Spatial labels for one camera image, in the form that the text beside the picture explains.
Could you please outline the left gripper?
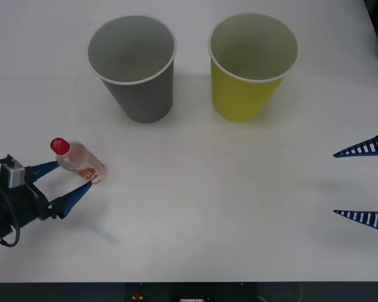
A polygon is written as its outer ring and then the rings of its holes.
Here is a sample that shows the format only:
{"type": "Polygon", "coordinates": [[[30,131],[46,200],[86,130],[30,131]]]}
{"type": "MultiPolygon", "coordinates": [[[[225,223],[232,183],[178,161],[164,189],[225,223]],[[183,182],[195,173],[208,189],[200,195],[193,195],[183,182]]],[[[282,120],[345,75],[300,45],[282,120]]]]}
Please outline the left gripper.
{"type": "MultiPolygon", "coordinates": [[[[58,167],[57,161],[25,167],[25,182],[36,182],[58,167]]],[[[0,232],[9,232],[15,226],[14,218],[20,228],[37,219],[64,219],[92,185],[89,181],[50,203],[34,185],[12,189],[0,185],[0,232]]]]}

